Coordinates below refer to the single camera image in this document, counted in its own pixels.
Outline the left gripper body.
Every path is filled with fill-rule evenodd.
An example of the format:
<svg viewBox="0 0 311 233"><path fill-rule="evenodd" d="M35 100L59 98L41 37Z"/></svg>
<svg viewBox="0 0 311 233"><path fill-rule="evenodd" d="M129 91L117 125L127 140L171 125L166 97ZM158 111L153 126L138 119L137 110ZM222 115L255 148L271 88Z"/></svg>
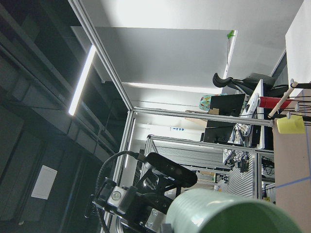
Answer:
<svg viewBox="0 0 311 233"><path fill-rule="evenodd" d="M104 220L104 214L117 215L125 220L125 225L137 233L155 232L147 227L147 218L152 210L167 214L172 199L166 197L166 191L176 189L180 195L182 186L170 178L157 176L146 171L136 185L119 187L109 178L95 188L95 194L90 195L86 206L85 217L97 214L102 230L109 232Z"/></svg>

